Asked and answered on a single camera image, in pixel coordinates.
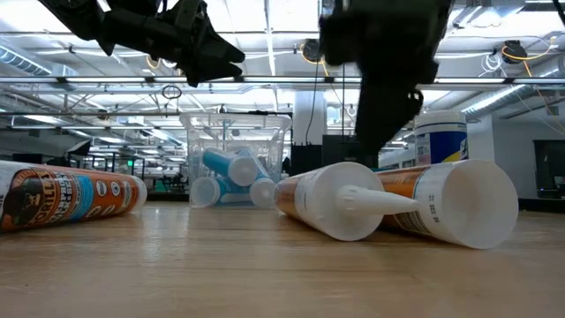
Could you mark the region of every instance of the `white plastic nozzle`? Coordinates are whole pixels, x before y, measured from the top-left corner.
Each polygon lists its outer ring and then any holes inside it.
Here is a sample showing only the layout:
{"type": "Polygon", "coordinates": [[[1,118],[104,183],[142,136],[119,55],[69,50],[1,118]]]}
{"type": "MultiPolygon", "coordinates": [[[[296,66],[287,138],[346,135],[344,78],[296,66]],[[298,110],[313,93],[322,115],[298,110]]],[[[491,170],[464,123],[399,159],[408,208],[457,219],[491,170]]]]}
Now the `white plastic nozzle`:
{"type": "Polygon", "coordinates": [[[413,199],[354,185],[344,185],[338,190],[335,205],[348,216],[389,216],[420,209],[413,199]]]}

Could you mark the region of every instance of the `ceiling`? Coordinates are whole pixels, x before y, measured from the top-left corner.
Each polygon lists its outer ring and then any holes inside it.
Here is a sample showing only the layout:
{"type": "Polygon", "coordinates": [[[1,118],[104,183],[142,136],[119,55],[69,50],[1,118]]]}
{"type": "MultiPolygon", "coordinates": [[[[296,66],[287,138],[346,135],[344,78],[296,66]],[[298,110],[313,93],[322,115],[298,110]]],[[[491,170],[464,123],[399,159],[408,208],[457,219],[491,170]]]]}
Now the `ceiling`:
{"type": "MultiPolygon", "coordinates": [[[[169,0],[169,7],[176,1],[169,0]]],[[[316,65],[307,63],[300,52],[294,53],[305,39],[318,37],[318,1],[316,0],[270,0],[269,25],[272,31],[274,67],[269,64],[264,0],[207,0],[208,15],[215,31],[225,40],[246,53],[247,59],[239,66],[245,75],[262,76],[314,76],[316,65]]],[[[459,11],[452,13],[452,19],[459,11]]],[[[0,0],[0,40],[23,49],[30,57],[46,63],[59,63],[70,66],[80,76],[171,76],[177,75],[173,68],[164,63],[149,64],[147,57],[131,49],[117,47],[113,57],[106,57],[96,42],[85,42],[72,35],[39,1],[36,0],[0,0]]],[[[493,20],[485,16],[471,26],[459,30],[450,30],[437,51],[440,63],[439,77],[475,78],[481,76],[503,76],[498,72],[486,72],[485,55],[494,48],[500,49],[506,40],[519,40],[531,56],[545,52],[553,38],[550,52],[534,61],[531,66],[543,64],[556,57],[565,49],[563,25],[554,11],[523,11],[493,20]]],[[[525,77],[521,64],[503,65],[509,77],[525,77]]],[[[318,76],[324,75],[323,67],[318,67],[318,76]]],[[[342,68],[328,67],[330,76],[357,76],[354,65],[342,68]]],[[[27,76],[27,74],[6,64],[0,64],[0,76],[27,76]]],[[[19,86],[25,91],[47,103],[64,104],[64,95],[42,94],[34,86],[19,86]]],[[[68,95],[67,104],[74,105],[73,111],[217,111],[221,106],[229,110],[279,110],[292,112],[295,102],[295,87],[263,85],[250,87],[245,85],[215,85],[212,89],[217,94],[209,94],[206,85],[199,87],[194,94],[184,94],[179,99],[169,101],[161,96],[161,87],[157,87],[154,96],[148,93],[116,95],[87,95],[73,93],[68,95]]],[[[342,102],[343,91],[339,87],[323,88],[330,107],[337,107],[342,102]]],[[[480,90],[455,91],[426,90],[425,107],[427,110],[446,109],[480,93],[480,90]]],[[[346,89],[346,104],[355,108],[358,89],[346,89]]],[[[535,104],[534,98],[525,101],[535,104]]],[[[522,104],[499,111],[508,115],[512,111],[523,109],[522,104]]],[[[539,120],[536,110],[531,114],[515,117],[512,120],[539,120]]],[[[88,119],[94,125],[119,125],[112,118],[110,121],[88,119]]],[[[147,125],[180,125],[178,117],[163,116],[146,119],[147,125]]],[[[185,138],[183,131],[168,132],[177,139],[185,138]]]]}

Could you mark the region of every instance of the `clear plastic bin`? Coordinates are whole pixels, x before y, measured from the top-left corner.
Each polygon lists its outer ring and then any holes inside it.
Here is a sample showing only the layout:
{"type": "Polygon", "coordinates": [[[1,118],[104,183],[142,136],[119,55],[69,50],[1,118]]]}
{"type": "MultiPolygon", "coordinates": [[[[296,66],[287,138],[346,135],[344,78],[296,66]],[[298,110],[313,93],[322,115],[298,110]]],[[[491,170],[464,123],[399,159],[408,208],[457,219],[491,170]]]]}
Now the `clear plastic bin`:
{"type": "Polygon", "coordinates": [[[273,181],[281,179],[284,136],[292,121],[285,116],[185,113],[189,184],[201,177],[220,177],[202,163],[205,149],[235,153],[250,148],[273,181]]]}

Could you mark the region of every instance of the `tube cap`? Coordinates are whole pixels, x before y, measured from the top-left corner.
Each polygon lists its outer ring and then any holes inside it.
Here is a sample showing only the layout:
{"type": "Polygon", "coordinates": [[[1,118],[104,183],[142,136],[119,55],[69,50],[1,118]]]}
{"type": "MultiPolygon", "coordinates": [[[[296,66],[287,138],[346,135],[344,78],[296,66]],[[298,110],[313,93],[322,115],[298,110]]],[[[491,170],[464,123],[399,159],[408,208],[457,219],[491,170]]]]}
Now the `tube cap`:
{"type": "Polygon", "coordinates": [[[249,189],[253,204],[260,208],[272,208],[275,205],[276,184],[270,178],[260,178],[249,189]]]}
{"type": "Polygon", "coordinates": [[[191,200],[195,208],[208,208],[220,200],[220,185],[214,178],[197,178],[192,183],[191,200]]]}
{"type": "Polygon", "coordinates": [[[234,159],[228,170],[228,177],[238,186],[250,186],[257,178],[257,166],[250,157],[240,156],[234,159]]]}

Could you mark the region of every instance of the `fluorescent light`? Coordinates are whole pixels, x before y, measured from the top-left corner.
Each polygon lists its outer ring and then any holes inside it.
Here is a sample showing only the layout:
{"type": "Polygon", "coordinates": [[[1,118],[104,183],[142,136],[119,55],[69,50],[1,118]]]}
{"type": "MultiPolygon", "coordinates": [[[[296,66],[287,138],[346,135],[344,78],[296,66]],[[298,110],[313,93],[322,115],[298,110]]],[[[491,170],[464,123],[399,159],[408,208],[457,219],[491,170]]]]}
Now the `fluorescent light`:
{"type": "Polygon", "coordinates": [[[69,77],[66,78],[69,83],[145,83],[142,77],[69,77]]]}
{"type": "MultiPolygon", "coordinates": [[[[336,83],[343,83],[343,78],[337,77],[337,78],[335,78],[335,82],[336,83]]],[[[361,78],[353,78],[353,77],[346,77],[345,78],[345,83],[360,83],[360,82],[361,82],[361,78]]]]}
{"type": "Polygon", "coordinates": [[[88,155],[93,155],[93,156],[112,156],[112,154],[108,154],[108,153],[89,153],[88,155]]]}
{"type": "Polygon", "coordinates": [[[0,83],[57,83],[56,78],[50,77],[4,77],[0,78],[0,83]]]}
{"type": "Polygon", "coordinates": [[[149,133],[151,133],[155,137],[159,138],[160,140],[168,140],[169,139],[169,135],[167,135],[165,132],[160,131],[159,129],[153,129],[153,130],[149,131],[149,133]]]}
{"type": "Polygon", "coordinates": [[[96,0],[98,2],[98,5],[100,5],[100,9],[102,9],[104,12],[108,12],[110,10],[112,10],[108,3],[106,2],[106,0],[96,0]]]}
{"type": "Polygon", "coordinates": [[[437,84],[502,84],[506,79],[435,79],[433,82],[437,84]]]}
{"type": "MultiPolygon", "coordinates": [[[[344,131],[354,131],[355,127],[344,127],[344,131]]],[[[328,127],[328,130],[341,131],[342,127],[328,127]]]]}
{"type": "Polygon", "coordinates": [[[119,138],[112,138],[112,137],[99,137],[98,139],[109,142],[109,143],[123,143],[125,140],[121,140],[119,138]]]}
{"type": "Polygon", "coordinates": [[[23,129],[23,130],[51,130],[56,129],[55,126],[47,125],[30,125],[30,126],[10,126],[11,129],[23,129]]]}
{"type": "Polygon", "coordinates": [[[186,77],[184,76],[174,76],[174,77],[157,77],[155,81],[158,83],[185,83],[186,77]]]}
{"type": "Polygon", "coordinates": [[[89,134],[87,134],[87,133],[83,133],[83,132],[79,132],[79,131],[75,131],[75,130],[72,130],[71,132],[78,134],[78,136],[82,136],[82,137],[86,137],[86,138],[91,138],[91,137],[92,137],[91,135],[89,135],[89,134]]]}
{"type": "Polygon", "coordinates": [[[53,125],[60,125],[61,124],[61,120],[58,120],[58,119],[51,117],[51,116],[27,115],[27,116],[24,116],[24,117],[28,118],[28,119],[32,119],[32,120],[37,120],[37,121],[42,122],[42,123],[47,123],[47,124],[53,124],[53,125]]]}
{"type": "Polygon", "coordinates": [[[104,130],[106,127],[104,126],[64,126],[63,129],[72,129],[72,130],[104,130]]]}
{"type": "Polygon", "coordinates": [[[153,129],[154,127],[147,126],[109,126],[111,130],[131,130],[131,129],[153,129]]]}
{"type": "Polygon", "coordinates": [[[413,134],[414,134],[414,132],[408,132],[408,133],[406,133],[404,136],[402,136],[402,137],[400,137],[400,138],[396,138],[396,141],[404,140],[404,139],[410,137],[410,136],[413,135],[413,134]]]}

